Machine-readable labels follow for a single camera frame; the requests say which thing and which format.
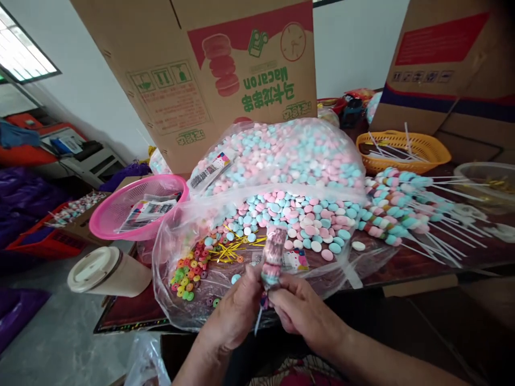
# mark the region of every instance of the hand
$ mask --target hand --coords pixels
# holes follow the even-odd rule
[[[258,315],[263,293],[259,268],[247,265],[245,271],[199,332],[215,351],[228,353],[241,345]]]
[[[328,359],[343,341],[347,325],[333,312],[311,285],[301,278],[283,274],[281,288],[270,291],[284,330],[299,333],[318,355]]]

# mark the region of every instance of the plastic cup lid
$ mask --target plastic cup lid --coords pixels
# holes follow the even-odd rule
[[[114,247],[100,247],[87,254],[68,274],[68,286],[73,292],[87,292],[101,284],[116,267],[120,251]]]

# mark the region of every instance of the printed candy bag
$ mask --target printed candy bag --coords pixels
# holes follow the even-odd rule
[[[285,247],[307,260],[289,264],[320,296],[359,287],[360,276],[393,255],[380,243],[350,254],[366,202],[364,177],[354,144],[325,120],[231,126],[194,169],[190,201],[167,214],[158,232],[154,288],[171,323],[190,331],[203,325],[262,251],[268,224],[288,228]],[[262,325],[272,315],[265,313]]]

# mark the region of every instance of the white cup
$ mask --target white cup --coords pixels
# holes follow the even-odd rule
[[[73,292],[127,296],[141,294],[152,271],[117,247],[100,247],[84,256],[68,274]]]

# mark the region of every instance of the pink plastic basket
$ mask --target pink plastic basket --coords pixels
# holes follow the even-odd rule
[[[96,237],[104,240],[143,241],[153,239],[157,235],[159,225],[163,220],[162,217],[133,231],[117,233],[117,230],[127,219],[132,206],[143,199],[145,194],[169,196],[177,191],[182,191],[180,203],[188,200],[189,189],[186,181],[173,174],[161,174],[135,181],[111,194],[98,206],[90,219],[90,231]]]

